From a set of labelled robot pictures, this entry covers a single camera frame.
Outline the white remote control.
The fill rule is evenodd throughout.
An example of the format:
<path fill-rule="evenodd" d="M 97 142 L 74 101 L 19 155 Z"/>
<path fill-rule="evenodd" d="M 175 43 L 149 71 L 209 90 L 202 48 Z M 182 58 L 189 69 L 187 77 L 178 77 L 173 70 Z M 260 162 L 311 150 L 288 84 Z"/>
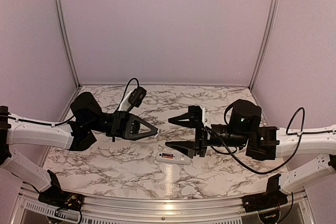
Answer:
<path fill-rule="evenodd" d="M 171 153 L 171 152 L 159 152 L 157 153 L 155 160 L 161 163 L 171 163 L 178 165 L 190 165 L 191 159 L 183 154 Z"/>

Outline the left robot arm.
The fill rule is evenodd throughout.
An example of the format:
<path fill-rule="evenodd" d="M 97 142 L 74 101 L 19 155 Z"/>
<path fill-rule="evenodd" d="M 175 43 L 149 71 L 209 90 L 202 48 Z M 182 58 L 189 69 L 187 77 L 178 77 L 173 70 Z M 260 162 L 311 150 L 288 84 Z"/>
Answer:
<path fill-rule="evenodd" d="M 62 123 L 26 119 L 11 114 L 2 105 L 1 168 L 33 185 L 40 193 L 45 192 L 48 200 L 61 206 L 67 198 L 56 175 L 38 167 L 10 145 L 44 145 L 81 152 L 96 142 L 94 132 L 130 141 L 156 136 L 157 127 L 130 112 L 133 107 L 139 107 L 143 98 L 144 95 L 130 94 L 116 112 L 104 113 L 93 94 L 84 92 L 70 105 L 73 119 Z"/>

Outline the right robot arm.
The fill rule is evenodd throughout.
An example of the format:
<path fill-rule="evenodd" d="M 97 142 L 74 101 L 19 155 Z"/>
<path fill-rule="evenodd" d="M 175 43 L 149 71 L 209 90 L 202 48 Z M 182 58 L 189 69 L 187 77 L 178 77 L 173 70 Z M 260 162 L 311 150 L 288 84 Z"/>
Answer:
<path fill-rule="evenodd" d="M 226 110 L 230 118 L 224 124 L 210 124 L 206 110 L 189 106 L 188 112 L 169 119 L 169 123 L 195 130 L 193 141 L 169 141 L 165 145 L 189 158 L 204 157 L 208 147 L 224 147 L 227 154 L 247 170 L 260 175 L 231 151 L 246 150 L 246 156 L 257 160 L 275 160 L 297 154 L 315 154 L 310 162 L 284 174 L 268 178 L 267 189 L 260 195 L 260 203 L 271 207 L 280 199 L 280 192 L 290 194 L 306 183 L 335 174 L 335 125 L 320 129 L 291 130 L 276 126 L 260 126 L 261 107 L 238 99 Z"/>

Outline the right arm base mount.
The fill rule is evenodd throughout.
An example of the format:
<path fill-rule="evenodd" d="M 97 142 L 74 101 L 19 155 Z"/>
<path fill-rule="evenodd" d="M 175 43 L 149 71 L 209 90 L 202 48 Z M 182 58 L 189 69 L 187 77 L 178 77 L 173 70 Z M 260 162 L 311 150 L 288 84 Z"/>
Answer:
<path fill-rule="evenodd" d="M 261 211 L 287 204 L 287 194 L 280 191 L 280 177 L 280 174 L 276 174 L 268 178 L 267 187 L 263 193 L 256 193 L 242 197 L 245 212 Z"/>

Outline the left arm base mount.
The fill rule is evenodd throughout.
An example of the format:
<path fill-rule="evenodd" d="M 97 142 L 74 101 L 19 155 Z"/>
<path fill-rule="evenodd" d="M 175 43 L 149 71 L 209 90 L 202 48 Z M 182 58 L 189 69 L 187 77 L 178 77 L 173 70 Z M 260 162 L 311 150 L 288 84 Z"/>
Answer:
<path fill-rule="evenodd" d="M 51 179 L 51 186 L 39 193 L 38 201 L 55 206 L 58 209 L 80 211 L 84 196 L 79 193 L 62 190 L 56 174 L 50 170 L 47 170 L 47 173 Z"/>

